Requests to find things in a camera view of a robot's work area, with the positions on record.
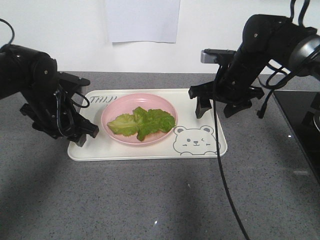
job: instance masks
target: white tray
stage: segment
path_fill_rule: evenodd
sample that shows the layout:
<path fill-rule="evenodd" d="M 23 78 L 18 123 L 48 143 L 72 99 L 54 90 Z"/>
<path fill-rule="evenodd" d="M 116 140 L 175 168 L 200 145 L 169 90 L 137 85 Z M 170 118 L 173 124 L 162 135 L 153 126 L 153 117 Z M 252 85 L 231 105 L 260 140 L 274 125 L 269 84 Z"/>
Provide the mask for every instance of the white tray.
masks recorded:
<path fill-rule="evenodd" d="M 81 108 L 80 114 L 93 124 L 98 125 L 100 131 L 96 138 L 88 135 L 82 147 L 70 142 L 67 150 L 69 157 L 75 161 L 216 158 L 213 110 L 207 111 L 202 118 L 197 119 L 195 114 L 197 100 L 189 98 L 188 90 L 187 88 L 175 88 L 96 90 L 89 92 L 86 97 L 90 101 L 90 106 Z M 150 93 L 168 100 L 177 112 L 175 131 L 171 132 L 162 141 L 147 146 L 130 146 L 109 137 L 101 125 L 102 111 L 116 98 L 133 93 Z M 226 153 L 228 147 L 219 119 L 217 126 L 220 155 L 222 156 Z M 186 149 L 183 146 L 186 138 L 204 144 L 188 146 L 188 149 Z"/>

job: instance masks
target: leafy vegetable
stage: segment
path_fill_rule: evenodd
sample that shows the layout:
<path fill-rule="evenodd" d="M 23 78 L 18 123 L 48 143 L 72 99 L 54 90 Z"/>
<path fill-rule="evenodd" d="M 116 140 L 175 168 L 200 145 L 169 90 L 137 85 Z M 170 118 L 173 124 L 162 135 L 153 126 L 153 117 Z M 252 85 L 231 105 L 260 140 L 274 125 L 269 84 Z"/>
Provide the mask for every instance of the leafy vegetable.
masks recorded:
<path fill-rule="evenodd" d="M 169 132 L 176 124 L 175 118 L 161 109 L 149 109 L 146 111 L 139 106 L 132 113 L 118 116 L 115 120 L 108 122 L 107 126 L 114 134 L 131 136 L 138 133 L 136 138 L 139 141 L 143 141 L 149 134 L 158 131 Z"/>

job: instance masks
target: white paper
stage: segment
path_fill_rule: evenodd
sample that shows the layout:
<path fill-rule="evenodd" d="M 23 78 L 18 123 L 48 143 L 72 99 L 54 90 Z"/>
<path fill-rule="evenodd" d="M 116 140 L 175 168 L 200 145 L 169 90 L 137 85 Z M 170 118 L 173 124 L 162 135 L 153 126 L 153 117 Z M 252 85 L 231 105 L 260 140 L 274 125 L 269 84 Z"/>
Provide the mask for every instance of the white paper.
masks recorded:
<path fill-rule="evenodd" d="M 175 43 L 180 0 L 106 0 L 110 42 Z"/>

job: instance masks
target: robotic arm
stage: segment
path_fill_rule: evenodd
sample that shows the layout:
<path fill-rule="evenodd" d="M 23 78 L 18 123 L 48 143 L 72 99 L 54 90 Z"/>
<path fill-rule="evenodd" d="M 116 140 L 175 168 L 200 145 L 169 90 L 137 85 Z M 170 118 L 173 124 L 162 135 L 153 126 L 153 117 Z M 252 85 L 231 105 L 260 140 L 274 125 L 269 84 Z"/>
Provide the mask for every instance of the robotic arm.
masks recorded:
<path fill-rule="evenodd" d="M 21 92 L 28 102 L 21 113 L 34 121 L 34 129 L 54 139 L 67 137 L 83 146 L 87 134 L 93 138 L 98 134 L 98 126 L 74 107 L 89 106 L 89 101 L 77 92 L 79 87 L 89 84 L 85 78 L 58 72 L 56 60 L 47 53 L 11 44 L 0 49 L 0 100 Z M 87 105 L 74 102 L 74 94 L 85 98 Z"/>
<path fill-rule="evenodd" d="M 275 72 L 263 87 L 270 90 L 265 103 L 258 112 L 263 118 L 271 93 L 282 88 L 294 76 L 314 76 L 320 80 L 320 36 L 317 29 L 303 26 L 303 16 L 309 1 L 305 0 L 299 16 L 299 25 L 292 23 L 295 0 L 291 1 L 291 17 L 277 15 L 253 15 L 246 22 L 242 33 L 242 44 L 237 51 L 205 49 L 201 52 L 202 63 L 215 63 L 220 67 L 215 80 L 191 86 L 189 96 L 197 97 L 196 117 L 211 109 L 210 99 L 226 103 L 224 114 L 233 114 L 252 106 L 251 99 L 261 99 L 264 92 L 251 86 L 261 71 L 270 67 Z M 274 60 L 282 67 L 269 64 Z M 287 74 L 283 68 L 290 70 Z M 270 79 L 276 73 L 285 77 L 275 85 Z"/>

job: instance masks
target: bear cartoon drawing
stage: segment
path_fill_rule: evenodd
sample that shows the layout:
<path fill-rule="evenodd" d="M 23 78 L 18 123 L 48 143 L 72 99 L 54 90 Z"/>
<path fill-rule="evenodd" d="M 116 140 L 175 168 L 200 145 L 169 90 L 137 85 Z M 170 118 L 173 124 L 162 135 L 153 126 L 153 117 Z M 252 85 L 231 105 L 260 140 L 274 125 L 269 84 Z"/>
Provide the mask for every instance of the bear cartoon drawing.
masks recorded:
<path fill-rule="evenodd" d="M 186 128 L 177 126 L 174 128 L 176 134 L 173 148 L 180 155 L 206 155 L 217 154 L 216 139 L 211 126 L 200 128 Z"/>

